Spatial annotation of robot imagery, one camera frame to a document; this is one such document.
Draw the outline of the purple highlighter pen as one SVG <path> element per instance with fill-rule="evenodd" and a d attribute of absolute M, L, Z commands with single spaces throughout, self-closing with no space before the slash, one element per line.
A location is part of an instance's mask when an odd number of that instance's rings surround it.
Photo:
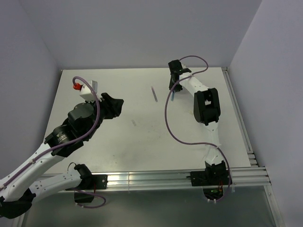
<path fill-rule="evenodd" d="M 153 98 L 154 98 L 155 102 L 157 103 L 157 102 L 158 102 L 158 99 L 157 99 L 157 95 L 156 95 L 156 93 L 155 93 L 155 90 L 154 90 L 154 87 L 153 87 L 153 86 L 151 86 L 151 91 L 152 91 Z"/>

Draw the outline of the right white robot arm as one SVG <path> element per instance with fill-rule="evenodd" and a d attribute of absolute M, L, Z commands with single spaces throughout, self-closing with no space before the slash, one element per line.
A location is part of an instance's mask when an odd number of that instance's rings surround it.
<path fill-rule="evenodd" d="M 170 135 L 184 145 L 206 145 L 208 150 L 205 157 L 205 169 L 190 173 L 192 186 L 218 186 L 228 187 L 232 184 L 230 165 L 225 154 L 220 149 L 218 122 L 221 115 L 219 95 L 216 88 L 209 88 L 194 77 L 196 74 L 181 64 L 180 60 L 172 60 L 168 63 L 170 71 L 169 94 L 164 107 L 164 118 Z M 184 142 L 178 139 L 170 130 L 168 124 L 167 108 L 169 98 L 174 92 L 180 92 L 185 88 L 193 97 L 193 114 L 195 120 L 202 124 L 210 142 Z"/>

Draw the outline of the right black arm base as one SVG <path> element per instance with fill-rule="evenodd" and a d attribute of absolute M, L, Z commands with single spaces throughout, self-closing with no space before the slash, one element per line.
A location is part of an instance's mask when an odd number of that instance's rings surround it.
<path fill-rule="evenodd" d="M 210 200 L 223 196 L 223 185 L 228 183 L 226 174 L 209 173 L 207 171 L 192 171 L 189 178 L 192 186 L 214 186 L 203 189 L 204 196 Z"/>

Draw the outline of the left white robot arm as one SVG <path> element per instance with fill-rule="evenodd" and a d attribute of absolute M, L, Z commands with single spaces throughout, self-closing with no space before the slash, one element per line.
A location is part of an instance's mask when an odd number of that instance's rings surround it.
<path fill-rule="evenodd" d="M 103 120 L 121 114 L 124 101 L 107 93 L 93 102 L 77 104 L 68 112 L 62 125 L 56 127 L 39 149 L 13 173 L 0 181 L 0 215 L 14 219 L 32 205 L 62 190 L 92 189 L 94 178 L 85 164 L 77 164 L 66 173 L 44 180 L 40 177 L 89 141 Z"/>

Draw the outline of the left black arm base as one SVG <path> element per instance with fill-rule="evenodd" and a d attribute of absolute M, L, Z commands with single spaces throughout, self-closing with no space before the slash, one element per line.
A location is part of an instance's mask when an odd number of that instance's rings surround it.
<path fill-rule="evenodd" d="M 97 190 L 105 190 L 107 188 L 107 180 L 108 175 L 106 174 L 92 175 L 88 183 L 76 187 L 76 191 L 74 192 L 74 201 L 77 204 L 92 203 L 96 196 L 79 191 L 96 194 Z"/>

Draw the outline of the blue highlighter pen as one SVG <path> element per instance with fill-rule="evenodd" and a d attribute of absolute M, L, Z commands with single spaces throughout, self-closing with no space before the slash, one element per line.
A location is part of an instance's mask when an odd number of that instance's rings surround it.
<path fill-rule="evenodd" d="M 174 101 L 174 96 L 175 96 L 175 91 L 172 91 L 171 92 L 171 95 L 170 95 L 170 100 L 173 102 Z"/>

